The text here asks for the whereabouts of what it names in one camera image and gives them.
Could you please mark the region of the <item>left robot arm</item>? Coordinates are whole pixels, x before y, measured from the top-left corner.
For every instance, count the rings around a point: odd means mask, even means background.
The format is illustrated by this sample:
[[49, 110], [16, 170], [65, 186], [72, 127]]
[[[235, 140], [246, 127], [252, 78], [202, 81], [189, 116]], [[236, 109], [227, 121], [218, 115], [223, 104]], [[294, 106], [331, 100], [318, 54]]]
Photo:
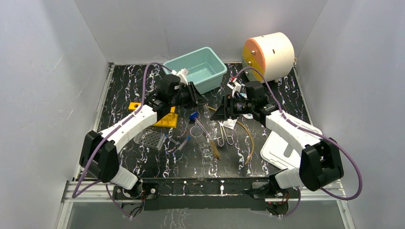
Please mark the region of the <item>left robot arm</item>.
[[99, 133], [86, 134], [79, 160], [83, 173], [89, 172], [103, 183], [124, 188], [130, 198], [140, 197], [143, 186], [139, 177], [120, 165], [118, 153], [144, 129], [166, 116], [172, 107], [190, 109], [206, 103], [194, 83], [183, 83], [173, 74], [164, 76], [160, 85], [147, 95], [144, 104], [127, 117]]

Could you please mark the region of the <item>clear plastic well rack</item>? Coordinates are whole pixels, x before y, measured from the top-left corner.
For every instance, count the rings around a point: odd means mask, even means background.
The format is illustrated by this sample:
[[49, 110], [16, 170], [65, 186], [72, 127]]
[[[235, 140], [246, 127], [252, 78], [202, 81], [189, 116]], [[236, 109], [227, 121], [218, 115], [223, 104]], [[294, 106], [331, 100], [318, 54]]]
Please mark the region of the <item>clear plastic well rack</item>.
[[134, 142], [141, 146], [159, 151], [161, 150], [165, 139], [166, 136], [163, 133], [147, 128], [134, 137]]

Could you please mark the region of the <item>yellow test tube rack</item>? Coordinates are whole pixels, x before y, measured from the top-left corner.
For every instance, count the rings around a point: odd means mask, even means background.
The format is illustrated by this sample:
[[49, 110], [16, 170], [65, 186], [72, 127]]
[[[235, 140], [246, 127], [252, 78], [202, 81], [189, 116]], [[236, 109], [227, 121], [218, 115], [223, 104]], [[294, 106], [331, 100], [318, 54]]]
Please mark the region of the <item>yellow test tube rack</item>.
[[[128, 109], [130, 111], [135, 111], [140, 106], [140, 103], [137, 102], [130, 102]], [[178, 114], [175, 112], [176, 107], [173, 106], [171, 111], [157, 121], [153, 126], [155, 127], [166, 127], [166, 128], [176, 128], [178, 122]]]

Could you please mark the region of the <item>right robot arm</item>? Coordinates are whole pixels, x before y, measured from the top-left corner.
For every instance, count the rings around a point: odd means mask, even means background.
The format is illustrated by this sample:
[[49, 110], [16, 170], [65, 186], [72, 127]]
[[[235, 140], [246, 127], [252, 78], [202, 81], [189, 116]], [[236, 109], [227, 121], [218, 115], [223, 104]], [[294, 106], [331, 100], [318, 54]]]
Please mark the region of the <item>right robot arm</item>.
[[322, 139], [316, 132], [300, 130], [285, 120], [286, 113], [279, 111], [266, 98], [265, 88], [259, 81], [245, 85], [246, 98], [223, 96], [222, 103], [210, 120], [226, 121], [241, 114], [252, 114], [254, 120], [278, 134], [300, 155], [298, 168], [285, 169], [269, 177], [269, 192], [282, 197], [291, 187], [306, 187], [316, 191], [344, 175], [339, 149], [331, 140]]

